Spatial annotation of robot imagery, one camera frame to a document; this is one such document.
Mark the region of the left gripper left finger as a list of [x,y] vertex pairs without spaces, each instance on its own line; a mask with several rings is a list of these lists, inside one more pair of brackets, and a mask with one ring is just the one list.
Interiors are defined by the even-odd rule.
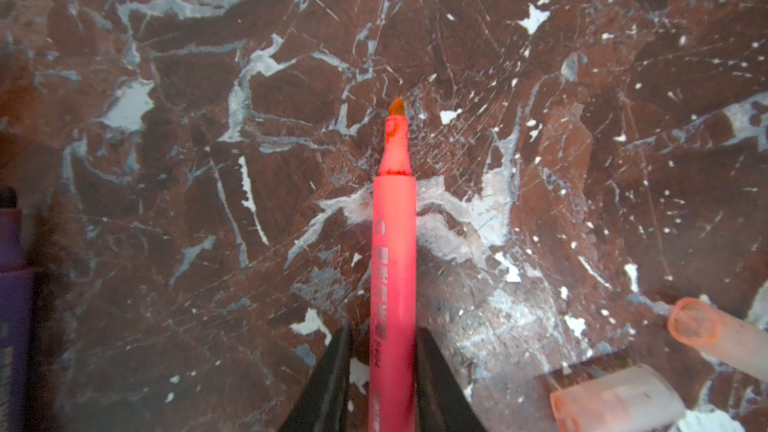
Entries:
[[352,330],[336,331],[279,431],[346,430]]

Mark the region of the pink marker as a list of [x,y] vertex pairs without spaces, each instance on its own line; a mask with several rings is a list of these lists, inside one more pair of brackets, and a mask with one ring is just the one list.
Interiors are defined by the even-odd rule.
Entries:
[[416,180],[405,104],[395,99],[373,182],[368,429],[412,431],[415,393]]

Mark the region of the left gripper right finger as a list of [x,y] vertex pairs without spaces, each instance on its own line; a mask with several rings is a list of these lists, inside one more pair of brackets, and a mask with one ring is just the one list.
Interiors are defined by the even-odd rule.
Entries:
[[485,432],[427,328],[417,330],[415,347],[418,430]]

